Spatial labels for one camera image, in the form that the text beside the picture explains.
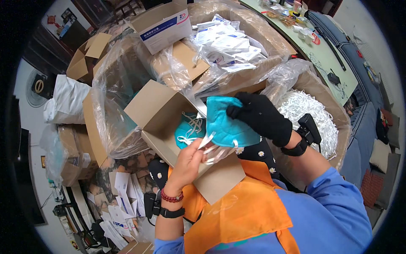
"red beaded bracelet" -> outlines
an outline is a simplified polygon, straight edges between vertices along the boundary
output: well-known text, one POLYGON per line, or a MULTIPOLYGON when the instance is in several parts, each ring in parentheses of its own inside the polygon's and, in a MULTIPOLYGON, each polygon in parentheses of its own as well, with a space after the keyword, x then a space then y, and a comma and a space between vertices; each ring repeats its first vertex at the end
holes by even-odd
POLYGON ((183 199, 183 191, 180 193, 179 196, 176 197, 168 197, 165 193, 164 193, 164 189, 161 190, 161 197, 163 200, 171 202, 171 203, 176 203, 179 202, 183 199))

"orange vest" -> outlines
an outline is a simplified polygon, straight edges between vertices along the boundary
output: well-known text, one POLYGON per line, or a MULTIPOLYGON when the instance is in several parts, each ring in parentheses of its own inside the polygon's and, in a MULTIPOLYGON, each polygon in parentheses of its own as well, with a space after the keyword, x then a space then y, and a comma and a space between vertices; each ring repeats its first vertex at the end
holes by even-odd
POLYGON ((183 188, 184 217, 196 221, 185 234, 185 253, 205 253, 220 243, 232 243, 276 232, 287 254, 299 254, 288 228, 292 221, 275 189, 267 165, 240 160, 246 177, 212 206, 194 185, 183 188))

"red cushion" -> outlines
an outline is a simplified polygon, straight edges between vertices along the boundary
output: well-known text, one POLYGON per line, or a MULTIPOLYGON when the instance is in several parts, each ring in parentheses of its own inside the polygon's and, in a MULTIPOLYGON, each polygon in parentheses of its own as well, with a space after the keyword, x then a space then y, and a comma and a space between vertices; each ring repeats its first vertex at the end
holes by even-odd
POLYGON ((374 175, 369 169, 365 172, 361 183, 361 195, 364 198, 364 205, 370 208, 374 207, 375 201, 383 187, 383 178, 374 175))
POLYGON ((386 118, 386 120, 388 122, 388 125, 392 126, 393 125, 392 114, 389 111, 384 110, 384 109, 381 109, 381 112, 385 116, 385 118, 386 118))

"sleeve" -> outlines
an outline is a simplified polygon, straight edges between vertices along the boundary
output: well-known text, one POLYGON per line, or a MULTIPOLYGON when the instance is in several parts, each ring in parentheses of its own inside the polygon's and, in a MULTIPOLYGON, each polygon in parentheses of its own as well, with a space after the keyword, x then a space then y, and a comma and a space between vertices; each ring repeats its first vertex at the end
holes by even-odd
POLYGON ((173 241, 163 241, 155 239, 155 250, 153 254, 184 254, 183 237, 179 237, 173 241))
POLYGON ((371 223, 361 192, 333 167, 315 179, 307 193, 323 205, 342 225, 362 242, 372 238, 371 223))

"black wrist strap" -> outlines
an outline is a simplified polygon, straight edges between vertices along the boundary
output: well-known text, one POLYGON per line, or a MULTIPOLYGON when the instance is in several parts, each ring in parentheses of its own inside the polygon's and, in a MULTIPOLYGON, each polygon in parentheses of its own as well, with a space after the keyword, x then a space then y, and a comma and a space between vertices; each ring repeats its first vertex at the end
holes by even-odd
POLYGON ((168 209, 161 207, 159 214, 164 218, 174 219, 183 216, 185 214, 185 208, 182 207, 177 211, 169 211, 168 209))
POLYGON ((281 152, 288 155, 288 156, 300 156, 305 153, 309 144, 307 143, 306 139, 302 137, 302 140, 292 149, 286 149, 284 147, 281 148, 281 152))

